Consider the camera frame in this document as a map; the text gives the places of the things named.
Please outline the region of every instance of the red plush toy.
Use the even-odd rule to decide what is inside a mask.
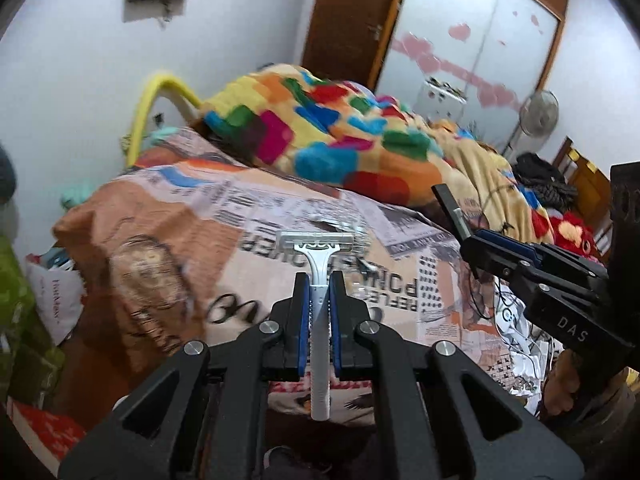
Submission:
[[[567,251],[587,258],[595,245],[593,232],[582,219],[572,213],[564,213],[562,218],[549,218],[554,230],[554,243]]]

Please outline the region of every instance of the white razor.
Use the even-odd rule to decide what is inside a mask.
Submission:
[[[329,287],[329,257],[353,249],[350,233],[296,233],[279,231],[276,246],[284,252],[304,254],[311,266],[311,418],[329,418],[329,306],[324,297]]]

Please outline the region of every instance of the razor blade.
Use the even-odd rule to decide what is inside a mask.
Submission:
[[[349,253],[353,249],[354,236],[351,233],[297,233],[293,231],[279,231],[276,234],[276,247],[284,252],[296,250],[296,246],[326,246],[340,247],[341,253]]]

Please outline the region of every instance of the wooden chair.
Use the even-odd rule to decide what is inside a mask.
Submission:
[[[569,137],[564,140],[553,165],[561,171],[568,184],[578,189],[578,197],[572,210],[593,231],[596,245],[593,255],[606,264],[609,260],[613,228],[609,217],[609,179],[574,148]]]

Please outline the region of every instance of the wooden door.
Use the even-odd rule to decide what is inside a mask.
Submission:
[[[393,0],[316,0],[303,66],[321,78],[367,84]]]

